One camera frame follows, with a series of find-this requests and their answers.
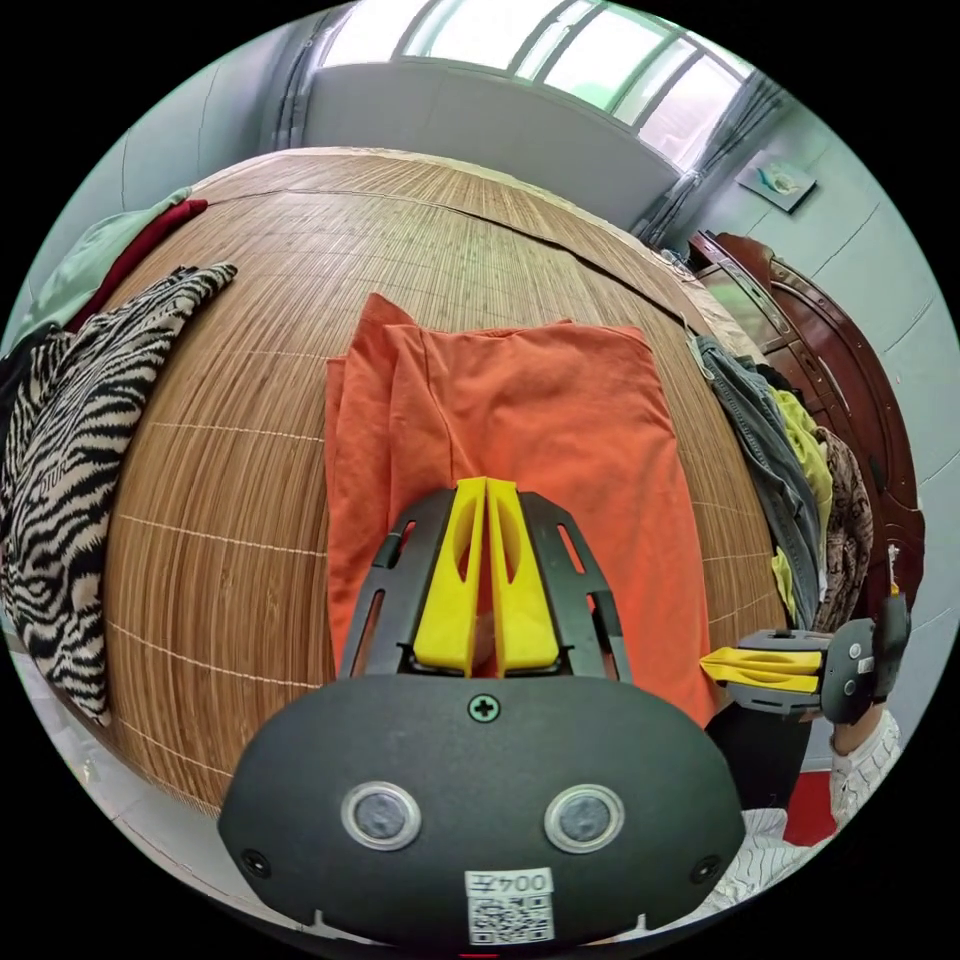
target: qr code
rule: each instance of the qr code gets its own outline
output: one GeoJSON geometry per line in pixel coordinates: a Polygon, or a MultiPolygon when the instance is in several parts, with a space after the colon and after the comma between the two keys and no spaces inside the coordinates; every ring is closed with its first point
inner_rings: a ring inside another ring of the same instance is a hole
{"type": "Polygon", "coordinates": [[[470,943],[489,946],[553,939],[549,896],[490,897],[468,900],[470,943]]]}

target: window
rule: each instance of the window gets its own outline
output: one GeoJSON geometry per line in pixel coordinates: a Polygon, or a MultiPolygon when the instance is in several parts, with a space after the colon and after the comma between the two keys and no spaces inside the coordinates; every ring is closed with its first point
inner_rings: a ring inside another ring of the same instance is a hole
{"type": "Polygon", "coordinates": [[[325,67],[343,63],[384,63],[407,27],[430,0],[360,0],[323,59],[325,67]]]}
{"type": "Polygon", "coordinates": [[[701,57],[640,128],[640,139],[681,169],[689,169],[739,89],[737,78],[714,60],[701,57]]]}
{"type": "Polygon", "coordinates": [[[605,110],[667,33],[622,7],[603,10],[574,37],[544,82],[605,110]]]}
{"type": "Polygon", "coordinates": [[[637,78],[636,83],[627,91],[627,95],[613,111],[613,115],[624,123],[633,124],[646,109],[646,106],[663,88],[664,84],[697,51],[692,43],[677,40],[671,43],[650,64],[649,68],[637,78]]]}
{"type": "Polygon", "coordinates": [[[405,51],[506,70],[557,0],[459,0],[440,4],[405,51]]]}
{"type": "Polygon", "coordinates": [[[322,65],[406,57],[542,84],[607,113],[684,170],[753,73],[678,24],[601,0],[357,0],[322,65]]]}
{"type": "Polygon", "coordinates": [[[517,76],[532,80],[543,69],[548,57],[563,42],[574,24],[579,23],[596,6],[593,0],[577,0],[561,11],[537,38],[530,52],[524,57],[517,76]]]}

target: white sleeve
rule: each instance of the white sleeve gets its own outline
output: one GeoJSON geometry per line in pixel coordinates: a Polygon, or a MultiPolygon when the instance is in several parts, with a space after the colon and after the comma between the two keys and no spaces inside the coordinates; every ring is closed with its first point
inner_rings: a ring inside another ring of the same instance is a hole
{"type": "MultiPolygon", "coordinates": [[[[838,829],[866,803],[899,756],[900,728],[886,710],[876,729],[856,750],[845,757],[834,753],[830,806],[838,829]]],[[[649,932],[685,926],[742,903],[794,873],[832,839],[827,837],[813,847],[796,847],[783,839],[786,822],[784,810],[745,811],[743,845],[707,899],[683,919],[649,932]]],[[[647,933],[641,921],[636,930],[614,939],[631,940],[647,933]]]]}
{"type": "Polygon", "coordinates": [[[900,727],[884,710],[876,729],[853,753],[834,754],[830,771],[830,810],[842,829],[867,802],[900,756],[900,727]]]}

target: denim jeans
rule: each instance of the denim jeans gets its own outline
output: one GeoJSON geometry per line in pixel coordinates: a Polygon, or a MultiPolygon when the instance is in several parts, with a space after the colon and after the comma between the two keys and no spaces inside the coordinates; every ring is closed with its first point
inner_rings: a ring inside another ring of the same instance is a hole
{"type": "Polygon", "coordinates": [[[740,441],[774,543],[790,564],[797,607],[794,626],[811,630],[820,602],[820,517],[783,415],[766,380],[730,356],[713,337],[697,337],[695,346],[740,441]]]}

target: black pants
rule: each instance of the black pants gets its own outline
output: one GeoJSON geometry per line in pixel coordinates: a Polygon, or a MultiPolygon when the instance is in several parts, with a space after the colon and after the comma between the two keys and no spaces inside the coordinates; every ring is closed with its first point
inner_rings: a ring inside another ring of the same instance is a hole
{"type": "Polygon", "coordinates": [[[800,778],[809,723],[733,703],[707,724],[726,757],[743,810],[785,809],[800,778]]]}

